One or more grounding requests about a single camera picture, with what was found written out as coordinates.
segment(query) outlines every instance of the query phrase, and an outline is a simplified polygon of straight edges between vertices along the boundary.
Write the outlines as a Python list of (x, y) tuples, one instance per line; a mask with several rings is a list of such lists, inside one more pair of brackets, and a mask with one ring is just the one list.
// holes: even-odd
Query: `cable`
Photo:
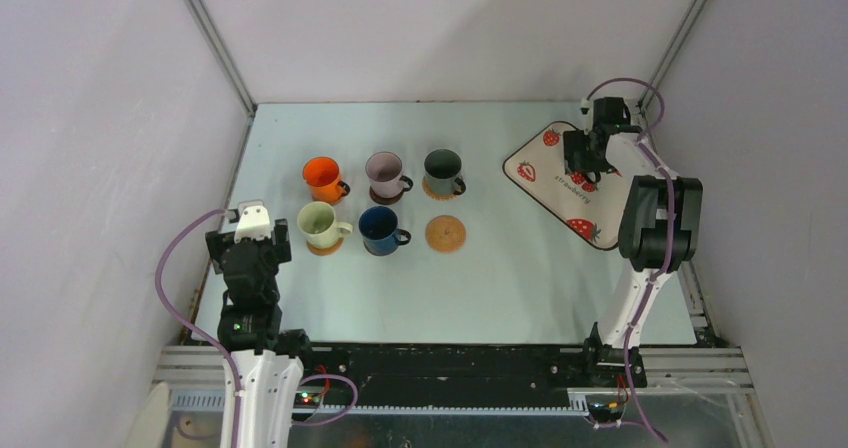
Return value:
[(339, 375), (323, 374), (323, 375), (307, 376), (306, 378), (300, 380), (300, 385), (298, 385), (298, 388), (305, 385), (306, 383), (309, 383), (310, 381), (315, 381), (315, 380), (336, 380), (336, 381), (343, 381), (343, 382), (347, 383), (347, 386), (349, 386), (351, 391), (353, 391), (353, 401), (351, 401), (350, 404), (347, 405), (347, 407), (344, 410), (336, 413), (334, 416), (327, 418), (326, 420), (316, 421), (315, 423), (309, 423), (309, 422), (306, 422), (306, 421), (293, 421), (292, 422), (293, 425), (322, 426), (322, 425), (330, 424), (330, 423), (346, 416), (348, 413), (350, 413), (350, 411), (356, 406), (356, 402), (359, 400), (359, 390), (356, 389), (356, 384), (353, 381), (351, 381), (350, 378), (345, 378), (344, 376), (339, 376)]
[(639, 324), (639, 321), (642, 318), (642, 314), (645, 312), (645, 308), (648, 305), (648, 301), (651, 298), (651, 292), (654, 290), (654, 285), (659, 279), (660, 275), (663, 273), (668, 273), (668, 269), (671, 266), (671, 252), (672, 252), (672, 244), (674, 242), (674, 182), (671, 179), (671, 174), (663, 168), (662, 163), (656, 156), (649, 150), (643, 142), (637, 142), (636, 146), (642, 151), (645, 157), (654, 165), (657, 171), (663, 175), (665, 178), (666, 188), (668, 189), (668, 206), (667, 206), (667, 219), (666, 219), (666, 246), (665, 246), (665, 257), (663, 259), (662, 267), (655, 271), (651, 276), (648, 277), (648, 286), (645, 288), (645, 294), (642, 295), (642, 300), (639, 302), (639, 306), (636, 308), (636, 313), (633, 315), (633, 320), (627, 325), (627, 331), (624, 335), (624, 374), (627, 377), (627, 384), (632, 393), (633, 404), (636, 405), (636, 409), (639, 410), (639, 416), (642, 418), (642, 426), (644, 426), (657, 440), (662, 443), (668, 443), (668, 438), (658, 429), (654, 428), (651, 424), (650, 420), (648, 420), (648, 415), (645, 414), (645, 410), (642, 408), (642, 404), (639, 402), (639, 396), (636, 394), (636, 389), (633, 383), (633, 374), (630, 370), (630, 336), (633, 334), (633, 328)]
[(657, 97), (657, 101), (660, 102), (660, 113), (657, 115), (657, 119), (654, 120), (653, 123), (648, 125), (648, 127), (645, 128), (641, 133), (639, 133), (639, 136), (636, 137), (636, 141), (642, 141), (646, 136), (648, 136), (648, 133), (650, 133), (651, 130), (654, 129), (654, 127), (656, 127), (657, 125), (660, 124), (660, 121), (662, 121), (662, 117), (665, 116), (665, 99), (663, 99), (659, 90), (657, 90), (656, 87), (654, 87), (654, 85), (648, 83), (647, 81), (642, 81), (638, 78), (628, 78), (628, 77), (611, 78), (611, 79), (601, 83), (600, 85), (596, 86), (595, 89), (590, 91), (589, 95), (586, 97), (586, 99), (591, 100), (592, 96), (595, 93), (597, 93), (597, 91), (600, 90), (601, 88), (603, 88), (603, 87), (605, 87), (609, 84), (619, 83), (619, 82), (636, 83), (637, 85), (643, 86), (643, 87), (651, 90), (651, 92), (654, 94), (654, 96)]
[[(324, 365), (316, 366), (315, 371), (317, 371), (318, 373), (321, 373), (322, 375), (327, 374), (327, 369), (324, 368)], [(330, 379), (329, 378), (327, 378), (327, 380), (324, 382), (324, 389), (321, 390), (321, 393), (318, 394), (318, 397), (323, 400), (324, 395), (326, 395), (328, 391), (330, 391)]]
[[(622, 405), (626, 405), (628, 401), (630, 401), (630, 392), (627, 391), (627, 382), (624, 381), (624, 377), (618, 375), (618, 379), (616, 380), (616, 386), (618, 387), (618, 391), (616, 392), (616, 401)], [(621, 399), (621, 390), (624, 390), (624, 400)]]
[[(232, 429), (232, 433), (231, 433), (232, 436), (230, 437), (230, 446), (236, 447), (236, 446), (238, 446), (239, 419), (241, 417), (241, 396), (239, 396), (239, 393), (241, 393), (241, 391), (242, 391), (241, 377), (239, 376), (239, 371), (238, 371), (238, 367), (236, 366), (236, 362), (233, 359), (233, 356), (230, 354), (230, 352), (228, 352), (227, 349), (224, 348), (224, 346), (221, 345), (220, 342), (218, 342), (218, 340), (213, 338), (209, 333), (206, 333), (205, 331), (203, 331), (202, 329), (197, 327), (197, 325), (195, 325), (194, 323), (188, 321), (182, 315), (182, 313), (180, 313), (179, 311), (177, 311), (176, 308), (174, 308), (174, 305), (172, 305), (171, 302), (168, 301), (168, 297), (165, 296), (165, 289), (162, 287), (162, 274), (165, 271), (165, 264), (168, 262), (168, 258), (170, 258), (171, 253), (174, 251), (174, 249), (177, 247), (177, 245), (189, 233), (191, 233), (195, 228), (200, 226), (204, 221), (208, 220), (209, 218), (212, 218), (213, 216), (222, 215), (225, 212), (226, 212), (226, 210), (212, 210), (212, 211), (202, 215), (200, 218), (194, 220), (187, 227), (183, 228), (183, 231), (181, 231), (176, 237), (174, 237), (174, 239), (171, 241), (171, 243), (168, 244), (167, 248), (165, 248), (165, 251), (162, 253), (162, 257), (159, 258), (159, 264), (156, 265), (156, 275), (154, 277), (154, 282), (155, 282), (155, 285), (156, 285), (156, 294), (159, 296), (159, 301), (162, 302), (162, 305), (165, 307), (165, 309), (168, 311), (168, 313), (170, 313), (171, 316), (173, 316), (177, 321), (179, 321), (181, 325), (183, 325), (184, 327), (188, 328), (189, 330), (197, 333), (204, 340), (209, 342), (210, 345), (214, 346), (224, 356), (224, 359), (227, 360), (227, 364), (230, 366), (230, 370), (232, 370), (233, 384), (234, 384), (234, 389), (235, 389), (235, 391), (234, 391), (234, 397), (235, 397), (234, 403), (235, 404), (233, 406), (233, 429)], [(339, 412), (337, 415), (335, 415), (335, 416), (333, 416), (333, 417), (331, 417), (327, 420), (323, 420), (323, 421), (320, 421), (320, 422), (317, 422), (317, 423), (305, 423), (305, 422), (295, 421), (295, 422), (293, 422), (293, 424), (303, 425), (303, 426), (326, 425), (328, 423), (332, 423), (332, 422), (338, 420), (339, 418), (342, 418), (343, 416), (347, 415), (348, 413), (350, 413), (350, 411), (353, 409), (353, 407), (356, 406), (356, 401), (359, 399), (359, 391), (356, 389), (356, 385), (353, 383), (353, 381), (351, 381), (350, 379), (345, 378), (343, 376), (328, 375), (328, 374), (307, 376), (306, 378), (304, 378), (300, 381), (299, 386), (303, 386), (304, 383), (308, 383), (308, 382), (313, 381), (313, 380), (322, 380), (322, 379), (324, 379), (324, 380), (338, 380), (338, 381), (343, 381), (343, 382), (347, 383), (351, 387), (351, 389), (353, 390), (353, 401), (350, 403), (350, 405), (347, 406), (347, 408), (345, 408), (344, 410)], [(183, 436), (184, 438), (190, 439), (190, 440), (201, 440), (201, 439), (211, 438), (211, 436), (210, 437), (196, 438), (196, 437), (194, 437), (194, 435), (189, 435), (188, 433), (185, 433), (181, 429), (179, 424), (177, 424), (177, 431), (179, 432), (179, 434), (181, 436)]]
[(621, 418), (620, 418), (620, 419), (622, 419), (622, 420), (623, 420), (623, 419), (624, 419), (624, 415), (626, 415), (626, 414), (627, 414), (627, 402), (625, 401), (625, 402), (621, 405), (621, 407), (622, 407), (622, 408), (621, 408)]
[(162, 257), (159, 258), (159, 264), (156, 266), (156, 276), (155, 276), (155, 284), (156, 284), (156, 294), (159, 295), (159, 300), (162, 302), (162, 305), (165, 306), (165, 309), (168, 310), (168, 313), (171, 314), (177, 321), (180, 322), (181, 325), (185, 326), (189, 330), (200, 335), (204, 340), (209, 342), (210, 345), (214, 346), (222, 355), (224, 355), (224, 359), (227, 360), (227, 364), (230, 365), (230, 370), (233, 372), (233, 384), (235, 385), (235, 391), (233, 396), (235, 397), (235, 405), (233, 409), (233, 431), (232, 436), (230, 437), (230, 446), (236, 447), (238, 446), (238, 427), (239, 427), (239, 417), (241, 416), (241, 396), (238, 396), (241, 393), (241, 379), (239, 378), (238, 367), (236, 367), (236, 362), (233, 359), (232, 355), (227, 351), (226, 348), (221, 345), (215, 338), (201, 330), (194, 323), (188, 321), (176, 308), (174, 305), (168, 301), (168, 297), (165, 296), (165, 289), (162, 288), (162, 273), (165, 271), (165, 263), (168, 262), (168, 258), (171, 256), (171, 252), (174, 251), (174, 248), (177, 247), (180, 241), (186, 237), (192, 230), (197, 228), (201, 223), (212, 218), (216, 215), (224, 214), (225, 210), (212, 210), (209, 213), (201, 216), (200, 218), (194, 220), (190, 225), (183, 228), (171, 243), (165, 248), (165, 252), (162, 253)]
[(645, 428), (645, 425), (643, 425), (642, 423), (639, 423), (638, 421), (619, 420), (619, 421), (611, 421), (609, 423), (600, 423), (597, 420), (595, 420), (594, 418), (592, 418), (592, 415), (589, 415), (589, 416), (583, 418), (583, 420), (586, 423), (593, 425), (596, 430), (598, 428), (621, 428), (622, 426), (638, 426), (640, 428)]

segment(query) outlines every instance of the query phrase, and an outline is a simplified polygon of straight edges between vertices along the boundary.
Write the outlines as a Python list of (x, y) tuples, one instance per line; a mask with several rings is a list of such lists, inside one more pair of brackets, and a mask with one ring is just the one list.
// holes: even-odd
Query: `white wall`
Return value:
[(650, 76), (690, 1), (205, 0), (259, 102), (579, 99)]
[(182, 0), (0, 0), (0, 93), (0, 445), (122, 445), (245, 116)]
[(848, 0), (713, 0), (657, 141), (704, 183), (695, 255), (779, 447), (844, 446)]

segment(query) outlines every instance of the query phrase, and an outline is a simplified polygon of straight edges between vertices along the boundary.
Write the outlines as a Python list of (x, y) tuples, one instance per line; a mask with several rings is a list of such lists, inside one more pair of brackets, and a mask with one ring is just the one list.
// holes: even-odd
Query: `cream mug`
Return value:
[(306, 242), (319, 250), (336, 246), (340, 238), (353, 233), (353, 225), (336, 217), (336, 210), (329, 203), (313, 201), (297, 214), (297, 227), (306, 237)]

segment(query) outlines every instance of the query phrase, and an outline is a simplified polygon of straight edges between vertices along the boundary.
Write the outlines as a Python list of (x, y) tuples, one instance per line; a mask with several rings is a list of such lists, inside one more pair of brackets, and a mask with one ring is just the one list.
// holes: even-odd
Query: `light blue table surface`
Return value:
[[(277, 283), (283, 328), (313, 341), (398, 343), (581, 343), (603, 314), (624, 261), (591, 248), (515, 186), (503, 161), (548, 123), (580, 126), (568, 102), (324, 103), (259, 106), (236, 179), (232, 204), (263, 199), (272, 218), (289, 220), (293, 261)], [(436, 201), (421, 190), (424, 157), (436, 148), (460, 154), (468, 192)], [(356, 226), (374, 206), (365, 161), (393, 151), (415, 188), (391, 206), (412, 242), (374, 257), (358, 232), (318, 257), (297, 230), (311, 201), (304, 163), (334, 158), (352, 192), (336, 211)], [(453, 215), (468, 236), (458, 252), (431, 250), (427, 223)], [(234, 225), (225, 226), (232, 231)], [(224, 280), (210, 271), (197, 325), (215, 333)], [(694, 344), (675, 276), (645, 322), (644, 344)]]

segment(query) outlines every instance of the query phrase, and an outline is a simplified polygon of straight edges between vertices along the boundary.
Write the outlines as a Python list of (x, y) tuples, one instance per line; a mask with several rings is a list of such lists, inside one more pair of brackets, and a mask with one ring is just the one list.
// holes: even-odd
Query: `placemat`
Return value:
[(618, 246), (618, 226), (630, 180), (604, 174), (595, 185), (580, 174), (565, 174), (562, 132), (576, 130), (557, 121), (524, 144), (503, 164), (503, 171), (519, 188), (599, 250)]

